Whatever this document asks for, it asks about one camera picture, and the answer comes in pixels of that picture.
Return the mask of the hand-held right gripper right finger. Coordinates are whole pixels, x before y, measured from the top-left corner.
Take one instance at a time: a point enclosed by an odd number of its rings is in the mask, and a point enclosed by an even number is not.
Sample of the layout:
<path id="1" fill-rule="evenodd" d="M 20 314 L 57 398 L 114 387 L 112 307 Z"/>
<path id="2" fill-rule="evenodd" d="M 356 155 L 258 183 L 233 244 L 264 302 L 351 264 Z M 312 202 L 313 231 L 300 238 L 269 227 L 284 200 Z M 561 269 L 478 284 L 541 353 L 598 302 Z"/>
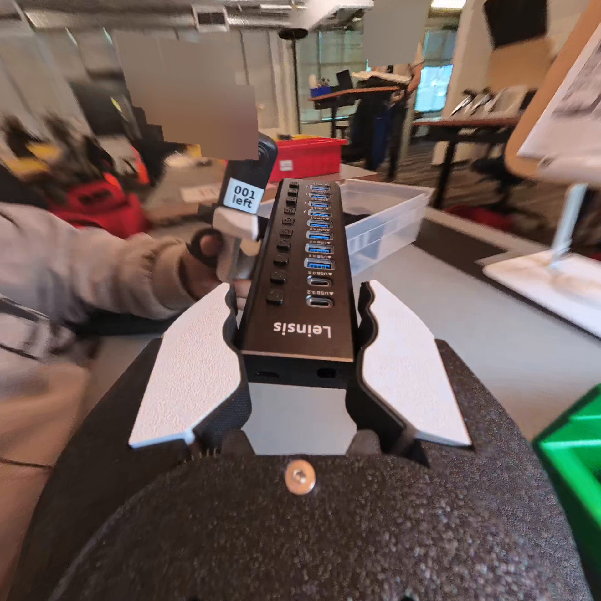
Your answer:
<path id="1" fill-rule="evenodd" d="M 347 412 L 376 453 L 407 456 L 418 443 L 470 449 L 472 439 L 434 335 L 376 280 L 359 290 L 357 359 Z"/>

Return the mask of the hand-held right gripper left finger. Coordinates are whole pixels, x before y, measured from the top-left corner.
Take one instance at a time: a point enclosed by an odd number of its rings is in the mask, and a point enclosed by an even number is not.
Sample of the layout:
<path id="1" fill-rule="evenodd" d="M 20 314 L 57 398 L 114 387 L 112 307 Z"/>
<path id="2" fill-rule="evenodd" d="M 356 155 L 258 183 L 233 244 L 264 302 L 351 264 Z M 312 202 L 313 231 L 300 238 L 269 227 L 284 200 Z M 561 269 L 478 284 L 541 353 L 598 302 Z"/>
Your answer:
<path id="1" fill-rule="evenodd" d="M 251 402 L 236 333 L 236 292 L 226 283 L 174 321 L 161 337 L 129 437 L 131 448 L 178 440 L 220 448 L 224 432 L 245 424 Z"/>

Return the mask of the black usb hub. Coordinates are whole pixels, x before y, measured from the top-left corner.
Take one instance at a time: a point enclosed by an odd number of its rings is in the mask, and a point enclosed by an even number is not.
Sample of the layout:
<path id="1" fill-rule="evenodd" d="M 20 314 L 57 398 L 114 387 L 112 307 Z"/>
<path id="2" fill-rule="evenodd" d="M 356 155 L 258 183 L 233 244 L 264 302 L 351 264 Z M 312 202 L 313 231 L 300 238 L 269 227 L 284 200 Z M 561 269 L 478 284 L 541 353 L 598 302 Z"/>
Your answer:
<path id="1" fill-rule="evenodd" d="M 279 184 L 236 344 L 249 382 L 346 389 L 357 309 L 340 187 Z"/>

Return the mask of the clear plastic bin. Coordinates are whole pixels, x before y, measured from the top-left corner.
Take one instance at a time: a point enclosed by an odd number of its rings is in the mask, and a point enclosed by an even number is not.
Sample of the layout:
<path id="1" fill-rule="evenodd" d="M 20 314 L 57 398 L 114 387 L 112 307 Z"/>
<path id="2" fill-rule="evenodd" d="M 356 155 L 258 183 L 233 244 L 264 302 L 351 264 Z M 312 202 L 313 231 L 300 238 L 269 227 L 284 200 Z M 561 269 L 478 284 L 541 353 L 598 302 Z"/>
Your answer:
<path id="1" fill-rule="evenodd" d="M 350 270 L 357 276 L 416 240 L 433 189 L 346 179 L 340 191 Z"/>

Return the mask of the person's left forearm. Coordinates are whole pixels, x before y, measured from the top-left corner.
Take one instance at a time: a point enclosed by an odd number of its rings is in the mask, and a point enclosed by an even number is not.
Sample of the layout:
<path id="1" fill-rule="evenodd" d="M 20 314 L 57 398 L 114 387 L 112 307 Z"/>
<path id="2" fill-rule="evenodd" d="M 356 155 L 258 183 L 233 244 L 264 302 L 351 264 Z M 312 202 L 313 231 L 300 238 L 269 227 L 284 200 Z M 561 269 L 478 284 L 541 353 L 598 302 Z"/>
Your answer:
<path id="1" fill-rule="evenodd" d="M 95 310 L 164 320 L 189 308 L 185 250 L 177 238 L 121 239 L 1 203 L 1 296 L 53 321 L 81 323 Z"/>

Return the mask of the red plastic bin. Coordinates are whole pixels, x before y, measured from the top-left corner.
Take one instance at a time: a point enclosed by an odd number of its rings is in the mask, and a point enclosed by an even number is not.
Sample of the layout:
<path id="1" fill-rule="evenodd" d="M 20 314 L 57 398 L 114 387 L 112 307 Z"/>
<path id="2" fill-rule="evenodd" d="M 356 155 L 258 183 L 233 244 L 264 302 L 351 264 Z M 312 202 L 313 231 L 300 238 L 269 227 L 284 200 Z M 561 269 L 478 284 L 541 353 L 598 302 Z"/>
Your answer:
<path id="1" fill-rule="evenodd" d="M 300 136 L 278 140 L 276 158 L 269 183 L 284 178 L 314 178 L 340 172 L 345 139 Z"/>

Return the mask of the black floor lamp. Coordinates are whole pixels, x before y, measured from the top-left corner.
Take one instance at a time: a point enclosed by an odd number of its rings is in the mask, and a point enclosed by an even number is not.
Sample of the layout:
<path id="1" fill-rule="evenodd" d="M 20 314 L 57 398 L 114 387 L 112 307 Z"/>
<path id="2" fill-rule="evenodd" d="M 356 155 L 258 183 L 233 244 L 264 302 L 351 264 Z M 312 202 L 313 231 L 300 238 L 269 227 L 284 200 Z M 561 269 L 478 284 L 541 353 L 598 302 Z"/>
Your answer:
<path id="1" fill-rule="evenodd" d="M 281 40 L 289 41 L 291 44 L 293 81 L 295 89 L 296 130 L 298 134 L 302 133 L 302 118 L 299 99 L 297 41 L 305 39 L 308 36 L 308 33 L 309 30 L 304 28 L 290 27 L 283 28 L 278 32 L 278 36 Z"/>

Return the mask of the wooden top desk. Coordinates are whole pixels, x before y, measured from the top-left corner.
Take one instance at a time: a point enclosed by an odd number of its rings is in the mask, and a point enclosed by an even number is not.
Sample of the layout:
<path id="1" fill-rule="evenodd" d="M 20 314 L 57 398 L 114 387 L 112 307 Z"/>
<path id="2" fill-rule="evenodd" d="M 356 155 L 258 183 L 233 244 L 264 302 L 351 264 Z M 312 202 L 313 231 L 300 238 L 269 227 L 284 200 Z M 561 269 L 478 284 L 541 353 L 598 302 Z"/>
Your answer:
<path id="1" fill-rule="evenodd" d="M 343 108 L 348 108 L 351 106 L 356 106 L 355 111 L 351 116 L 342 116 L 340 118 L 342 121 L 348 122 L 348 125 L 346 127 L 344 127 L 344 130 L 347 133 L 342 136 L 342 139 L 345 139 L 347 141 L 347 144 L 344 146 L 344 148 L 342 150 L 342 162 L 343 163 L 363 162 L 363 165 L 365 168 L 365 160 L 364 159 L 354 161 L 354 160 L 349 160 L 347 158 L 347 155 L 348 155 L 347 149 L 350 146 L 353 116 L 355 115 L 357 106 L 359 104 L 359 96 L 361 94 L 365 94 L 365 93 L 386 93 L 388 91 L 393 91 L 393 90 L 395 90 L 394 86 L 372 88 L 372 89 L 357 87 L 357 88 L 348 88 L 346 90 L 339 89 L 332 93 L 320 94 L 318 96 L 311 97 L 310 100 L 316 109 L 328 109 L 329 110 L 329 113 L 330 113 L 330 137 L 331 138 L 337 138 L 336 132 L 338 130 L 337 121 L 339 120 L 338 119 L 339 110 L 343 109 Z M 376 169 L 369 169 L 369 170 L 376 171 L 385 162 L 385 160 L 388 160 L 387 154 L 385 155 L 383 162 Z"/>
<path id="2" fill-rule="evenodd" d="M 521 116 L 468 117 L 468 118 L 420 118 L 414 126 L 428 127 L 430 141 L 446 142 L 444 159 L 441 163 L 438 183 L 432 197 L 432 208 L 441 210 L 444 206 L 448 181 L 453 171 L 455 151 L 460 144 L 482 144 L 489 148 L 507 145 Z"/>

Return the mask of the red bag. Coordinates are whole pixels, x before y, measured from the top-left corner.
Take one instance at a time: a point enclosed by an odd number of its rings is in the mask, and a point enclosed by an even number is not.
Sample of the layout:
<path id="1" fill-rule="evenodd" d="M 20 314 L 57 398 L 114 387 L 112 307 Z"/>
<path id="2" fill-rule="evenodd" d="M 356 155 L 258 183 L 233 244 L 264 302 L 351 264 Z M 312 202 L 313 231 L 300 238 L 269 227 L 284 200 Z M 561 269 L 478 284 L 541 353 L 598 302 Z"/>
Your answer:
<path id="1" fill-rule="evenodd" d="M 48 202 L 48 211 L 78 229 L 102 229 L 121 239 L 148 229 L 138 196 L 125 191 L 110 174 L 70 188 L 64 203 Z"/>

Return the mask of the person's beige clothing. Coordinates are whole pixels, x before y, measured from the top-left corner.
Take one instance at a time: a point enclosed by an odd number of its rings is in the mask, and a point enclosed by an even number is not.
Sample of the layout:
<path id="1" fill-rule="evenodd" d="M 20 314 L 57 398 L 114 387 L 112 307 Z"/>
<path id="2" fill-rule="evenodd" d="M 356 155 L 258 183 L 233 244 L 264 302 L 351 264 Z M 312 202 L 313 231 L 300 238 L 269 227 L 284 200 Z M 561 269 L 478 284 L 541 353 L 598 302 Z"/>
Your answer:
<path id="1" fill-rule="evenodd" d="M 35 506 L 84 417 L 90 378 L 74 334 L 1 297 L 1 600 Z"/>

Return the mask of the green plastic bin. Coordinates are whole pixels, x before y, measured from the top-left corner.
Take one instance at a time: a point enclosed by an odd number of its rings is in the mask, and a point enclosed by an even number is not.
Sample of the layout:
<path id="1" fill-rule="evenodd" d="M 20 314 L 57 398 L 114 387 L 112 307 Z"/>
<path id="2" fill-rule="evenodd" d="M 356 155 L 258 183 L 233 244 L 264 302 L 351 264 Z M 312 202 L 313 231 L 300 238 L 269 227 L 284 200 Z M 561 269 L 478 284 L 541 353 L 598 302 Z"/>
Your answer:
<path id="1" fill-rule="evenodd" d="M 533 441 L 567 515 L 600 531 L 600 385 Z"/>

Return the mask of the wooden board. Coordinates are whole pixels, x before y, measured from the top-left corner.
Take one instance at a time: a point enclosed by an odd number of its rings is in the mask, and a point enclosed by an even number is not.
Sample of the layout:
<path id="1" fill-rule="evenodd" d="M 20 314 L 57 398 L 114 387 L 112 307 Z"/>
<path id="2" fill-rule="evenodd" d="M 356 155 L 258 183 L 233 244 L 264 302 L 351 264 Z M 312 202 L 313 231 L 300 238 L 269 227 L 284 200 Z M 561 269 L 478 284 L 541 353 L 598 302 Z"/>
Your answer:
<path id="1" fill-rule="evenodd" d="M 591 1 L 506 148 L 515 174 L 600 187 L 600 1 Z"/>

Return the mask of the cardboard box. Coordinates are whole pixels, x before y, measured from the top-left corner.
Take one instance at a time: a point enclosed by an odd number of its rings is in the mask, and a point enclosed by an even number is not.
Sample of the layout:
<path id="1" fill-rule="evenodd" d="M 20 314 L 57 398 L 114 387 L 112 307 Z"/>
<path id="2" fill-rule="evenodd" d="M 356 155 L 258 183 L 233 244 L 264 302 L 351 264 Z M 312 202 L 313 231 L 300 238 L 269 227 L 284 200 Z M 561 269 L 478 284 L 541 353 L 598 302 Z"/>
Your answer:
<path id="1" fill-rule="evenodd" d="M 513 86 L 538 89 L 543 84 L 554 57 L 554 42 L 547 37 L 495 48 L 489 58 L 486 86 L 494 92 Z"/>

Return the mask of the white printed sheet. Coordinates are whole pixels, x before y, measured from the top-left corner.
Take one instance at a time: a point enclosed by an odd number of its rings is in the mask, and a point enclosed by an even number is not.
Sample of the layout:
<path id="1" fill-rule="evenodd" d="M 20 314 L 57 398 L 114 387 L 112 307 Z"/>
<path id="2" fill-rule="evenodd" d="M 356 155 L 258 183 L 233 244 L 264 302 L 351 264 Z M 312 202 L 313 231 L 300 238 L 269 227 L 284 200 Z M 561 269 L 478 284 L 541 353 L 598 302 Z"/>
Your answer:
<path id="1" fill-rule="evenodd" d="M 536 160 L 536 174 L 600 187 L 600 26 L 532 126 L 517 152 Z"/>

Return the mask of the black monitor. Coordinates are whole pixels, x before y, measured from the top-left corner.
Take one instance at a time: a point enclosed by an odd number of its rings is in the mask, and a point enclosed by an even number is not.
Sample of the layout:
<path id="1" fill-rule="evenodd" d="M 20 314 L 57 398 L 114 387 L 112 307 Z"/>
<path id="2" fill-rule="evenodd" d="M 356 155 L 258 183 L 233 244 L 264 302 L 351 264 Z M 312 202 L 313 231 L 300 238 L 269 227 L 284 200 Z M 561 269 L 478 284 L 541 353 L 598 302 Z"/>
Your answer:
<path id="1" fill-rule="evenodd" d="M 493 49 L 547 35 L 547 1 L 485 1 L 483 10 Z"/>

